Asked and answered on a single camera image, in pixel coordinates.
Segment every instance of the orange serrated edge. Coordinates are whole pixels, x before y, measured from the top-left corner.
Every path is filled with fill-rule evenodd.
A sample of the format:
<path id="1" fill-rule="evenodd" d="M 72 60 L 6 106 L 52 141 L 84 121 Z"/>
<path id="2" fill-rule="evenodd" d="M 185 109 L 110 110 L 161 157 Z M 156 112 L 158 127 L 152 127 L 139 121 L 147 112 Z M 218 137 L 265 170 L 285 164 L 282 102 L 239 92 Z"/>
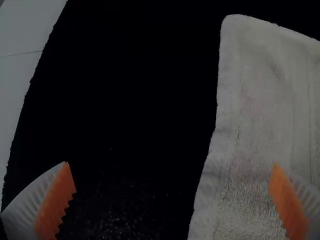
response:
<path id="1" fill-rule="evenodd" d="M 280 214 L 286 236 L 290 240 L 306 239 L 308 219 L 301 202 L 285 171 L 277 164 L 273 165 L 269 182 L 269 193 L 273 198 L 276 211 Z"/>
<path id="2" fill-rule="evenodd" d="M 51 188 L 47 193 L 35 220 L 35 232 L 40 240 L 55 240 L 62 224 L 62 217 L 66 215 L 68 202 L 73 199 L 76 187 L 72 178 L 69 164 L 64 163 Z"/>

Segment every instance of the black surface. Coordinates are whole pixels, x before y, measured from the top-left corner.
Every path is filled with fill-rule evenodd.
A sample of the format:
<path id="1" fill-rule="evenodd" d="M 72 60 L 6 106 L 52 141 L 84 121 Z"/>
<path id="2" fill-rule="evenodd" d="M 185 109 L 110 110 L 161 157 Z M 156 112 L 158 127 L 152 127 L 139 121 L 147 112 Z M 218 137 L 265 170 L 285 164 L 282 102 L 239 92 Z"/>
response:
<path id="1" fill-rule="evenodd" d="M 312 15 L 244 9 L 69 0 L 25 97 L 2 210 L 68 161 L 77 194 L 57 239 L 186 240 L 215 128 L 223 18 L 319 36 L 305 27 Z"/>

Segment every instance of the white plastic piece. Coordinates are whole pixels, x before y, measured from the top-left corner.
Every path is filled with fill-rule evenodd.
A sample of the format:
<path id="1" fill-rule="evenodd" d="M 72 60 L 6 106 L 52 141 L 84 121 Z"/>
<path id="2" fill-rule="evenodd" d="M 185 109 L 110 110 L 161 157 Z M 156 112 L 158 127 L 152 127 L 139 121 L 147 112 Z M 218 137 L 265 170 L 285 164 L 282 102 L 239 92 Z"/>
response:
<path id="1" fill-rule="evenodd" d="M 23 189 L 0 215 L 8 240 L 37 240 L 35 224 L 52 183 L 65 162 L 54 166 Z"/>

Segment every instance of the dark background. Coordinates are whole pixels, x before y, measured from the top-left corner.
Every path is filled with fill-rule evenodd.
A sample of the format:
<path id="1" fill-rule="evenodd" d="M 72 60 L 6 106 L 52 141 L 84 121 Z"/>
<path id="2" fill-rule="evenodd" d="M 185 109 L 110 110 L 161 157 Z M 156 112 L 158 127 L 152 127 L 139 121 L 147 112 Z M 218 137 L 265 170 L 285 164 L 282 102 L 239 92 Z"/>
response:
<path id="1" fill-rule="evenodd" d="M 67 2 L 25 96 L 1 209 L 68 161 L 77 194 L 58 240 L 186 240 L 215 128 L 224 17 L 320 39 L 318 17 L 262 4 L 116 2 Z"/>

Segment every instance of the white towel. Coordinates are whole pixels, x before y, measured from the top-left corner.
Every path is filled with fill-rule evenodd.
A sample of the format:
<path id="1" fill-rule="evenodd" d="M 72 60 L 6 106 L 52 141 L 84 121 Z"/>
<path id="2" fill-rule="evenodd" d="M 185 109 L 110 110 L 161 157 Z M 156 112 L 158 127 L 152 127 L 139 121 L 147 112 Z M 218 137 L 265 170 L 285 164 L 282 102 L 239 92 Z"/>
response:
<path id="1" fill-rule="evenodd" d="M 320 186 L 320 42 L 266 21 L 221 27 L 216 127 L 189 240 L 285 239 L 274 162 Z"/>

